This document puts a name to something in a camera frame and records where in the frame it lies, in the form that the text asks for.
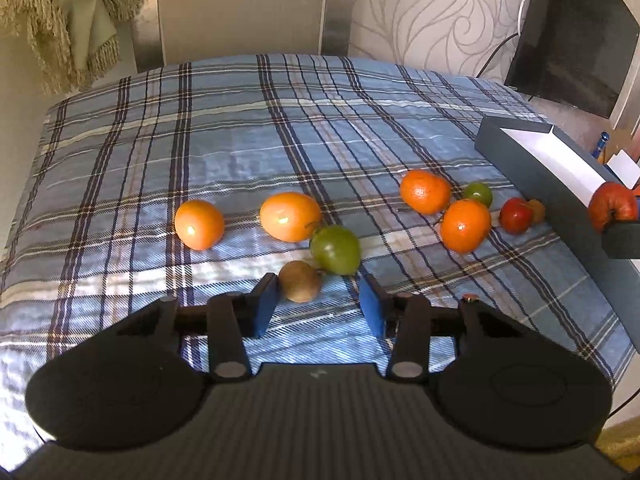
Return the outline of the brown kiwi fruit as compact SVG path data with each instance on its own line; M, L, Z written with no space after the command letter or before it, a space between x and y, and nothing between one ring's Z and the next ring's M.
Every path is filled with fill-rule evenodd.
M314 300L322 286L319 271L302 260L288 262L280 270L278 278L283 296L296 304Z

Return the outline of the red apple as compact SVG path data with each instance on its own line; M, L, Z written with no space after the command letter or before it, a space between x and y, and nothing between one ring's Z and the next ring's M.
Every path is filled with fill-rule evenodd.
M615 182L605 182L593 193L588 205L593 229L603 232L612 222L638 220L638 204L634 192Z

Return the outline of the yellow-orange oval fruit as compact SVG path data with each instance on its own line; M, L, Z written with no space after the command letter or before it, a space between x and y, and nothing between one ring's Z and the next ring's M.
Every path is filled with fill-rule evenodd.
M260 207L262 228L282 242L308 240L321 223L321 209L316 200L306 194L283 192L267 198Z

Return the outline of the large green fruit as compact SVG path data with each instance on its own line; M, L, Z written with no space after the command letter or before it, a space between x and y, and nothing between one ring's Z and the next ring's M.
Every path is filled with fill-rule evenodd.
M344 226L322 226L311 237L309 249L321 269L337 275L352 275L361 261L359 238Z

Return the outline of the blue plaid tablecloth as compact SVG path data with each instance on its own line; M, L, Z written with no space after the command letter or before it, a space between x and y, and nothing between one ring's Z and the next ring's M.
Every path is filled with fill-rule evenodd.
M246 292L326 234L348 264L283 301L253 364L373 362L358 278L452 307L467 292L619 382L634 346L551 226L501 226L518 196L476 150L485 118L542 122L495 82L301 54L181 64L55 104L1 263L1 463L40 447L29 378L150 302Z

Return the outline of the small orange-brown fruit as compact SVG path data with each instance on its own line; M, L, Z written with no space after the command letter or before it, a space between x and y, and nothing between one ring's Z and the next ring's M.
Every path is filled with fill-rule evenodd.
M527 202L529 209L532 211L532 225L536 226L544 221L546 216L546 207L539 200L529 200Z

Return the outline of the orange mandarin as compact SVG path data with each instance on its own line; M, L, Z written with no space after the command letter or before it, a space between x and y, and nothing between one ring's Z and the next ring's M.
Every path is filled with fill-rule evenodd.
M440 222L442 244L458 254L468 254L484 242L491 229L489 209L477 200L457 200Z
M410 170L402 178L400 197L419 214L438 214L444 210L451 198L449 182L425 170Z

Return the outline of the black television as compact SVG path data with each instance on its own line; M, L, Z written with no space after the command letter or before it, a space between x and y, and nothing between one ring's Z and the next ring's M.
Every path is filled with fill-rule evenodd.
M504 83L609 118L638 37L623 0L529 0Z

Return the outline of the small green fruit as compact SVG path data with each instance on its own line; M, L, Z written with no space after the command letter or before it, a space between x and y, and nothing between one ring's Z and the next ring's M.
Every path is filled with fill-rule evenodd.
M494 201L489 186L480 181L469 183L463 190L463 197L467 200L476 200L489 208Z

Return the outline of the green fringed curtain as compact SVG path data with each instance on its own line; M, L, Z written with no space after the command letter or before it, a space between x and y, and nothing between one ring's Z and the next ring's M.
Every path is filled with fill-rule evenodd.
M141 0L1 0L1 27L22 35L43 88L62 94L90 87L120 61L117 26Z

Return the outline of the silver framed panel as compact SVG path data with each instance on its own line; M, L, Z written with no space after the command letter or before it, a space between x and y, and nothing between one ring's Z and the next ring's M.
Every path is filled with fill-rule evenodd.
M345 55L355 0L142 0L138 70L255 53Z

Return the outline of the small red fruit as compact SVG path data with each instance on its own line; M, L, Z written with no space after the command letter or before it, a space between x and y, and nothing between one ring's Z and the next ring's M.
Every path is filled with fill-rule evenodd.
M500 226L509 234L524 234L533 223L533 209L524 198L513 197L502 206L499 214Z

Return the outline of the dark box white inside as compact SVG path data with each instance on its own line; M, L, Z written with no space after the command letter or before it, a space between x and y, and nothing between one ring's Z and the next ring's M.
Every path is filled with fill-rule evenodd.
M617 179L560 128L487 116L475 147L522 195L546 206L547 219L598 285L639 345L639 259L612 259L593 229L588 204L598 187Z

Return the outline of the blue glass bottle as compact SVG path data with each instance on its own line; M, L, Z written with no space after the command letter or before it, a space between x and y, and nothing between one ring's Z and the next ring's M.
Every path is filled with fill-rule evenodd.
M592 157L594 159L597 159L600 164L603 164L605 162L605 153L606 146L608 145L608 140L610 140L610 135L606 131L603 131L600 134L600 138L596 144L596 147L591 152Z

